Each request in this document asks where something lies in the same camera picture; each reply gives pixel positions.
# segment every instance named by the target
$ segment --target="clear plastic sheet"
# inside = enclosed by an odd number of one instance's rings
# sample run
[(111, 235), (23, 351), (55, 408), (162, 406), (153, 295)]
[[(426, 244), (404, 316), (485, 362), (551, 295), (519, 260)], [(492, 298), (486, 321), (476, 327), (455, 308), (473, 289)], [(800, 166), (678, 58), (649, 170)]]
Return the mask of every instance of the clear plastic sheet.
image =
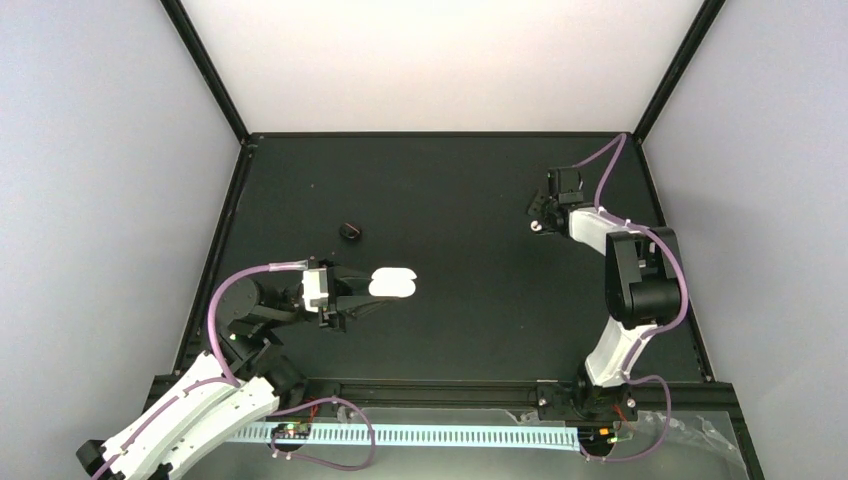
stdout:
[[(361, 420), (342, 410), (336, 419)], [(443, 410), (367, 408), (374, 423), (430, 425), (548, 425), (533, 412), (505, 410)], [(659, 435), (664, 413), (641, 414), (632, 440), (617, 444), (610, 454), (625, 457), (650, 447)], [(367, 447), (308, 445), (300, 453), (350, 465), (360, 463)], [(629, 478), (657, 480), (745, 480), (747, 474), (735, 443), (730, 419), (725, 412), (673, 412), (672, 425), (663, 446), (651, 456), (635, 462), (601, 464), (587, 462), (579, 453), (498, 449), (383, 447), (374, 464), (365, 471), (347, 473), (296, 460), (272, 459), (261, 445), (225, 444), (201, 460), (186, 480), (279, 480), (291, 479), (514, 479), (581, 480)]]

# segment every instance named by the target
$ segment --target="white robotic arm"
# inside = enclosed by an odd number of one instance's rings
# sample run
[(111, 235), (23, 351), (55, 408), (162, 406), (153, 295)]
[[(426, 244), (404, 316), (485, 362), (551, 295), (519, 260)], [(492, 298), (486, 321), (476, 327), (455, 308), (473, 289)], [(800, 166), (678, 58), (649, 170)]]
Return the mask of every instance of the white robotic arm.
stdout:
[(650, 340), (650, 332), (670, 322), (681, 305), (677, 274), (660, 239), (679, 257), (674, 232), (665, 227), (630, 228), (603, 208), (583, 202), (576, 168), (548, 170), (548, 193), (537, 191), (527, 213), (536, 234), (559, 233), (605, 257), (604, 293), (609, 316), (595, 349), (581, 365), (572, 392), (575, 410), (585, 417), (608, 411), (623, 395), (630, 369)]
[(319, 262), (303, 272), (294, 298), (247, 278), (234, 280), (226, 290), (229, 309), (216, 318), (232, 332), (225, 342), (238, 364), (231, 367), (236, 376), (225, 377), (226, 358), (203, 352), (135, 422), (105, 442), (86, 442), (77, 458), (96, 480), (181, 478), (242, 427), (276, 412), (280, 396), (302, 384), (303, 377), (284, 357), (282, 342), (271, 330), (318, 318), (319, 326), (343, 331), (351, 312), (361, 317), (380, 304), (412, 295), (415, 278), (405, 268), (366, 275)]
[[(579, 208), (569, 212), (569, 236), (573, 240), (589, 245), (601, 255), (606, 255), (607, 235), (613, 232), (639, 233), (614, 223), (602, 216), (594, 207)], [(636, 363), (650, 339), (642, 340), (641, 335), (653, 328), (656, 328), (656, 325), (639, 325), (628, 330), (622, 322), (610, 316), (598, 345), (586, 357), (586, 372), (592, 384), (606, 388), (625, 383), (626, 377), (630, 375), (630, 368)], [(640, 346), (628, 361), (628, 365), (624, 365), (627, 353), (637, 343)]]

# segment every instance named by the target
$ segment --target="white plastic housing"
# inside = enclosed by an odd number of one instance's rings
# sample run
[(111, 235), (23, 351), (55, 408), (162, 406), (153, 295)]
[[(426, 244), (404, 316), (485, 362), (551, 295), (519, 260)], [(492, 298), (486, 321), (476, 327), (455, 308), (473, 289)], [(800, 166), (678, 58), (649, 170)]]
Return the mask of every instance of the white plastic housing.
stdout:
[(264, 378), (254, 377), (213, 407), (168, 450), (160, 462), (171, 464), (168, 478), (182, 478), (198, 460), (242, 427), (276, 411), (279, 403), (271, 384)]
[(568, 214), (569, 236), (589, 245), (601, 255), (606, 255), (608, 233), (635, 231), (600, 216), (594, 207), (581, 208)]
[(323, 285), (321, 277), (324, 276), (326, 278), (327, 269), (326, 268), (313, 268), (310, 270), (304, 270), (303, 272), (303, 308), (306, 309), (307, 312), (317, 312), (318, 307), (312, 305), (313, 300), (325, 300), (329, 298), (330, 294), (327, 289), (326, 283)]
[[(630, 368), (650, 340), (640, 340), (639, 337), (654, 328), (657, 328), (656, 325), (642, 325), (633, 330), (626, 330), (620, 322), (609, 317), (598, 345), (586, 357), (586, 371), (592, 384), (599, 387), (617, 387), (623, 384), (625, 377), (630, 375)], [(639, 347), (630, 360), (630, 365), (622, 369), (627, 352), (636, 343), (639, 343)]]
[(183, 390), (201, 380), (220, 377), (222, 373), (221, 366), (214, 356), (206, 352), (198, 356), (191, 368), (168, 390), (168, 393), (130, 426), (103, 444), (106, 448), (103, 453), (104, 459), (108, 460), (113, 455), (122, 453), (121, 445), (153, 412), (174, 396), (179, 397), (139, 434), (135, 442), (127, 447), (125, 454), (118, 457), (110, 468), (112, 472), (123, 473), (126, 480), (143, 480), (152, 475), (168, 447), (209, 408), (233, 393), (236, 388), (224, 382), (216, 382), (198, 387), (188, 395), (185, 395)]

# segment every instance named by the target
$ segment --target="purple cable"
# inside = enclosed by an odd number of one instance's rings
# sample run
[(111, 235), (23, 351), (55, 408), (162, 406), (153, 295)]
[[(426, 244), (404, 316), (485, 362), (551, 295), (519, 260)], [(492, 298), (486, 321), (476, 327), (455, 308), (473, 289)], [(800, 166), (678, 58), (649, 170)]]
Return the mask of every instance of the purple cable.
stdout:
[(585, 160), (581, 160), (581, 161), (579, 161), (579, 162), (575, 163), (574, 165), (572, 165), (572, 167), (574, 167), (574, 168), (580, 168), (580, 167), (582, 167), (582, 166), (584, 166), (584, 165), (588, 165), (588, 164), (592, 163), (592, 162), (593, 162), (593, 161), (595, 161), (598, 157), (600, 157), (601, 155), (603, 155), (603, 154), (604, 154), (604, 152), (606, 152), (607, 150), (609, 150), (609, 149), (610, 149), (610, 147), (612, 147), (613, 145), (615, 145), (615, 143), (616, 143), (616, 142), (624, 143), (624, 140), (625, 140), (625, 139), (627, 139), (627, 134), (626, 134), (626, 133), (619, 133), (618, 135), (616, 135), (616, 136), (615, 136), (615, 138), (613, 138), (613, 139), (610, 141), (610, 143), (608, 143), (608, 144), (604, 145), (604, 146), (603, 146), (600, 150), (598, 150), (597, 152), (593, 153), (593, 154), (592, 154), (589, 158), (587, 158), (587, 159), (585, 159)]
[(671, 392), (668, 390), (668, 384), (659, 375), (648, 375), (637, 380), (631, 380), (629, 378), (627, 379), (627, 383), (629, 383), (630, 385), (640, 385), (642, 383), (648, 382), (659, 382), (659, 384), (663, 387), (663, 391), (665, 392), (665, 422), (663, 423), (663, 429), (660, 432), (660, 436), (659, 438), (657, 438), (657, 441), (654, 442), (654, 444), (651, 445), (650, 448), (643, 452), (622, 458), (596, 457), (595, 455), (590, 455), (589, 452), (587, 452), (586, 449), (583, 448), (583, 445), (580, 445), (580, 453), (582, 453), (587, 460), (598, 460), (604, 463), (629, 462), (632, 460), (641, 460), (647, 457), (648, 455), (654, 453), (658, 448), (660, 448), (660, 446), (665, 441), (666, 435), (668, 434), (668, 425), (671, 422)]
[[(657, 335), (657, 334), (660, 334), (660, 333), (663, 333), (663, 332), (667, 332), (667, 331), (677, 327), (678, 325), (680, 325), (683, 322), (683, 319), (686, 318), (686, 313), (689, 311), (689, 289), (688, 289), (688, 286), (686, 285), (686, 279), (683, 276), (683, 268), (680, 266), (680, 262), (677, 260), (677, 258), (674, 257), (674, 254), (671, 251), (671, 249), (668, 247), (668, 245), (666, 245), (666, 243), (663, 242), (662, 239), (660, 239), (654, 232), (652, 232), (649, 227), (647, 227), (645, 225), (639, 225), (639, 224), (631, 223), (629, 220), (624, 220), (622, 218), (619, 218), (619, 217), (607, 212), (603, 207), (601, 207), (601, 193), (604, 191), (604, 187), (606, 186), (606, 183), (607, 183), (607, 180), (609, 179), (610, 173), (612, 172), (612, 169), (615, 166), (615, 163), (618, 161), (618, 158), (621, 155), (621, 151), (624, 148), (624, 144), (625, 144), (626, 139), (627, 139), (626, 134), (624, 134), (624, 133), (619, 134), (610, 143), (608, 143), (606, 146), (604, 146), (603, 148), (601, 148), (600, 150), (595, 152), (589, 158), (587, 158), (587, 159), (585, 159), (581, 162), (578, 162), (578, 163), (574, 164), (573, 166), (574, 167), (582, 167), (582, 166), (594, 161), (601, 154), (603, 154), (605, 151), (609, 150), (610, 147), (612, 147), (613, 144), (615, 144), (616, 142), (619, 142), (618, 148), (616, 148), (615, 153), (613, 153), (613, 156), (610, 159), (609, 165), (607, 165), (606, 170), (604, 170), (604, 174), (601, 176), (601, 180), (598, 182), (598, 188), (595, 190), (595, 199), (594, 199), (595, 208), (598, 209), (598, 214), (601, 217), (604, 217), (608, 220), (611, 220), (612, 222), (616, 223), (617, 225), (621, 225), (621, 226), (625, 226), (625, 227), (637, 230), (638, 232), (642, 233), (646, 237), (650, 238), (651, 241), (653, 241), (660, 248), (663, 255), (665, 255), (666, 258), (668, 258), (668, 261), (671, 264), (671, 268), (672, 268), (672, 270), (674, 270), (675, 275), (677, 275), (677, 284), (680, 288), (680, 310), (678, 311), (677, 316), (674, 318), (674, 320), (669, 322), (668, 325), (651, 329), (651, 330), (643, 333), (639, 337), (639, 341), (633, 344), (633, 346), (627, 352), (627, 355), (625, 355), (625, 357), (624, 357), (624, 361), (622, 362), (622, 370), (625, 370), (625, 371), (628, 368), (630, 368), (630, 363), (633, 361), (633, 357), (636, 355), (636, 352), (639, 350), (639, 348), (642, 346), (642, 343), (645, 340), (653, 337), (654, 335)], [(629, 457), (624, 457), (624, 458), (614, 458), (614, 459), (608, 459), (607, 460), (605, 457), (595, 457), (593, 455), (589, 455), (589, 453), (586, 452), (586, 450), (581, 446), (580, 452), (587, 459), (601, 460), (601, 461), (605, 461), (605, 462), (627, 462), (627, 461), (630, 461), (630, 460), (639, 460), (639, 459), (645, 458), (646, 456), (653, 453), (656, 449), (658, 449), (660, 447), (660, 445), (662, 445), (663, 441), (665, 441), (665, 437), (668, 434), (669, 422), (671, 421), (671, 391), (669, 391), (669, 389), (668, 389), (668, 384), (659, 375), (648, 375), (646, 377), (642, 377), (642, 378), (639, 378), (639, 379), (636, 379), (636, 380), (632, 380), (628, 376), (625, 376), (625, 381), (630, 385), (640, 385), (640, 384), (651, 382), (651, 381), (659, 382), (662, 385), (663, 391), (665, 392), (665, 404), (666, 404), (666, 416), (665, 416), (665, 423), (663, 424), (662, 432), (660, 433), (660, 436), (657, 439), (657, 441), (650, 448), (648, 448), (647, 450), (645, 450), (644, 452), (641, 452), (639, 454), (631, 455)]]
[[(183, 390), (183, 392), (185, 392), (186, 395), (187, 395), (189, 392), (191, 392), (192, 390), (194, 390), (196, 388), (200, 388), (204, 385), (209, 385), (210, 383), (218, 383), (218, 382), (229, 383), (225, 379), (223, 379), (222, 377), (207, 378), (206, 380), (201, 380), (199, 382), (196, 382), (196, 383), (189, 385), (188, 387), (186, 387)], [(153, 412), (149, 417), (147, 417), (147, 420), (142, 422), (141, 425), (139, 425), (138, 428), (129, 437), (127, 437), (127, 441), (125, 441), (121, 445), (121, 450), (126, 450), (127, 448), (129, 448), (129, 446), (132, 445), (136, 441), (138, 436), (141, 435), (141, 432), (143, 432), (147, 427), (149, 427), (150, 424), (153, 423), (153, 421), (156, 420), (156, 418), (159, 415), (162, 415), (162, 412), (167, 410), (171, 405), (176, 403), (177, 400), (179, 400), (179, 399), (180, 399), (180, 397), (173, 396), (170, 399), (168, 399), (167, 402), (160, 405), (159, 408), (157, 408), (155, 412)], [(115, 461), (120, 456), (121, 456), (120, 453), (116, 453), (115, 455), (112, 455), (112, 458), (107, 460), (106, 463), (104, 463), (96, 472), (94, 472), (94, 475), (91, 476), (91, 480), (98, 480), (106, 472), (106, 470), (109, 470), (109, 468), (112, 467), (112, 464), (115, 463)]]
[[(294, 408), (276, 411), (268, 416), (278, 417), (282, 415), (289, 415), (324, 403), (341, 403), (342, 405), (352, 409), (354, 412), (358, 413), (360, 417), (362, 417), (362, 421), (365, 422), (365, 426), (368, 428), (368, 436), (371, 439), (371, 448), (368, 451), (368, 458), (366, 458), (365, 461), (360, 463), (359, 465), (339, 465), (338, 463), (328, 462), (327, 460), (321, 460), (320, 458), (310, 457), (309, 455), (303, 455), (302, 453), (289, 452), (286, 453), (286, 459), (296, 458), (298, 460), (306, 460), (307, 462), (316, 463), (318, 465), (334, 468), (343, 472), (355, 472), (357, 470), (363, 470), (365, 468), (368, 468), (368, 466), (370, 466), (371, 463), (374, 461), (374, 454), (377, 452), (377, 435), (374, 433), (374, 427), (371, 425), (371, 422), (368, 420), (368, 417), (366, 417), (365, 413), (353, 403), (335, 397), (319, 398), (318, 400), (313, 400), (311, 402), (304, 403), (303, 405), (298, 405)], [(271, 438), (271, 448), (274, 450), (275, 456), (280, 451), (277, 448), (276, 440), (276, 435)]]
[(224, 352), (221, 351), (221, 345), (218, 343), (217, 326), (215, 325), (215, 315), (218, 311), (218, 304), (221, 302), (221, 297), (224, 296), (224, 292), (226, 292), (227, 289), (234, 283), (249, 275), (264, 272), (302, 271), (307, 268), (306, 260), (301, 260), (299, 262), (270, 263), (268, 265), (258, 265), (256, 267), (245, 268), (244, 270), (230, 275), (221, 283), (221, 285), (218, 286), (218, 289), (215, 290), (215, 293), (212, 295), (212, 299), (209, 301), (209, 311), (206, 314), (206, 332), (209, 335), (209, 346), (212, 348), (212, 355), (214, 355), (215, 359), (218, 360), (218, 364), (221, 365), (221, 370), (224, 371), (224, 378), (227, 379), (230, 385), (237, 387), (239, 386), (239, 382), (235, 375), (233, 375), (233, 371), (230, 370), (227, 359), (224, 357)]
[[(202, 387), (204, 385), (208, 385), (210, 383), (218, 383), (225, 382), (234, 387), (241, 387), (241, 383), (239, 383), (238, 379), (233, 375), (233, 371), (230, 369), (229, 364), (227, 364), (227, 359), (224, 357), (224, 353), (221, 351), (221, 345), (218, 343), (218, 333), (215, 325), (215, 315), (218, 310), (218, 303), (221, 301), (221, 297), (224, 296), (224, 292), (232, 286), (232, 284), (241, 280), (242, 278), (253, 275), (255, 273), (262, 272), (281, 272), (281, 271), (297, 271), (297, 270), (306, 270), (308, 268), (308, 262), (306, 260), (301, 260), (297, 262), (284, 262), (284, 263), (269, 263), (267, 265), (259, 265), (256, 267), (246, 268), (239, 272), (236, 272), (230, 275), (226, 280), (224, 280), (221, 285), (215, 290), (215, 293), (212, 295), (212, 300), (209, 302), (209, 312), (206, 316), (206, 327), (207, 332), (209, 333), (209, 346), (212, 348), (212, 354), (215, 356), (215, 360), (218, 361), (218, 364), (221, 366), (221, 370), (224, 372), (224, 377), (213, 377), (207, 378), (206, 380), (201, 380), (196, 382), (190, 386), (188, 386), (183, 392), (188, 394), (195, 388)], [(171, 405), (176, 403), (180, 397), (174, 396), (170, 398), (167, 402), (163, 403), (159, 408), (153, 412), (147, 420), (142, 422), (141, 425), (127, 438), (127, 441), (121, 445), (121, 450), (126, 450), (130, 445), (135, 442), (141, 432), (143, 432), (151, 423), (153, 423), (156, 418), (162, 414), (166, 409), (168, 409)], [(91, 477), (91, 480), (98, 480), (106, 470), (111, 468), (112, 464), (118, 459), (120, 454), (115, 454), (107, 460)]]

